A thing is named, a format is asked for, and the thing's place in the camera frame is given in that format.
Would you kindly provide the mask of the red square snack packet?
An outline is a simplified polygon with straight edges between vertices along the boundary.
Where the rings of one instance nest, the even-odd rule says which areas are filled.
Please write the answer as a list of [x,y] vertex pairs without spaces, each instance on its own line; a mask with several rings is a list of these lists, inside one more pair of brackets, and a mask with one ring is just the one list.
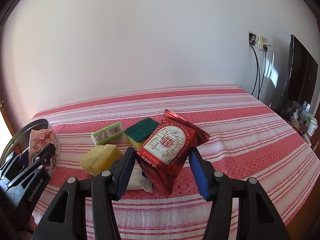
[[209,139],[203,129],[165,110],[161,123],[138,150],[136,160],[147,178],[168,198],[190,150]]

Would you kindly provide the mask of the oval metal cookie tin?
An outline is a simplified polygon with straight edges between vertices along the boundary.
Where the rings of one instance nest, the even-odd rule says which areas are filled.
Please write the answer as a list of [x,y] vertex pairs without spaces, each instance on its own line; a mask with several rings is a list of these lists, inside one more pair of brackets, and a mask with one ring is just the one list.
[[31,166],[39,157],[50,176],[53,175],[61,155],[61,142],[48,120],[38,119],[20,129],[8,142],[1,156],[1,164],[16,156],[18,166]]

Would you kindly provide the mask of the green white soap packet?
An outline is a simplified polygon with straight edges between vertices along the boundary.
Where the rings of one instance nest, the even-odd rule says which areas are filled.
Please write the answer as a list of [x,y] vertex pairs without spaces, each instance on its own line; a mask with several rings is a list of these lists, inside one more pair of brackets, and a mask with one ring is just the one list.
[[123,124],[119,121],[104,127],[91,134],[91,138],[95,145],[103,145],[117,137],[121,136],[125,132]]

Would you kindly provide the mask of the white cream snack packet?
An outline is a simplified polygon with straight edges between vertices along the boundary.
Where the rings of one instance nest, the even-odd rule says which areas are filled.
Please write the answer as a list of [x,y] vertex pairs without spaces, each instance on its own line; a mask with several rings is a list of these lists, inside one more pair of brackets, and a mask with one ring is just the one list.
[[127,190],[144,190],[145,192],[153,193],[152,182],[142,176],[142,169],[139,166],[133,168]]

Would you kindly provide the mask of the red white striped tablecloth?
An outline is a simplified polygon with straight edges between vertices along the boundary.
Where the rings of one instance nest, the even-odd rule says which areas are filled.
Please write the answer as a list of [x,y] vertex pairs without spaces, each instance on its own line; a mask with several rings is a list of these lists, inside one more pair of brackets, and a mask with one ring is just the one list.
[[[259,180],[292,239],[307,234],[319,212],[319,158],[274,111],[231,85],[153,89],[37,113],[60,139],[61,156],[35,207],[36,221],[69,177],[88,177],[79,161],[94,145],[93,132],[118,121],[126,128],[144,118],[161,121],[166,109],[210,135],[199,151],[215,169]],[[211,204],[185,164],[169,198],[157,189],[127,191],[113,208],[122,239],[201,239]]]

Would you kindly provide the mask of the back green-top yellow sponge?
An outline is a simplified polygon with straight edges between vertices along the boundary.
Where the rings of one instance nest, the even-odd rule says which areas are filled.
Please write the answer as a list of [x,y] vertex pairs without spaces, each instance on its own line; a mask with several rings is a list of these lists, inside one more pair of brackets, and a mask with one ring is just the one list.
[[159,126],[159,122],[145,118],[125,130],[125,136],[133,148],[140,150],[144,142]]

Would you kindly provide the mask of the bottles on side table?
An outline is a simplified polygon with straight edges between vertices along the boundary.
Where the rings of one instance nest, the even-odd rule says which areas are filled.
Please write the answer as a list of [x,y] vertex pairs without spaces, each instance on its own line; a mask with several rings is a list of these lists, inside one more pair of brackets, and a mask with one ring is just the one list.
[[289,124],[301,135],[313,136],[318,128],[318,121],[310,112],[311,105],[306,101],[300,105],[293,101],[289,113]]

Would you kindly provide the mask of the black flat monitor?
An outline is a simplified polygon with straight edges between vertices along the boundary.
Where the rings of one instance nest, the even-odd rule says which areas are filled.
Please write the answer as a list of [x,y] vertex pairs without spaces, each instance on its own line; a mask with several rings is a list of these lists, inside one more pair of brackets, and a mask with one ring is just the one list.
[[285,115],[297,103],[310,103],[315,90],[318,64],[295,35],[291,35],[287,76],[276,113]]

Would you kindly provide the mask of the wall power socket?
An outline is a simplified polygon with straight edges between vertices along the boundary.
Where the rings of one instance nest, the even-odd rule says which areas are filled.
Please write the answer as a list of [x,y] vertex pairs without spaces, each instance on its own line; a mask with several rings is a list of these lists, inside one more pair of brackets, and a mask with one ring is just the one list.
[[249,44],[256,46],[260,50],[266,50],[268,47],[271,46],[268,43],[266,37],[253,33],[251,31],[249,31]]

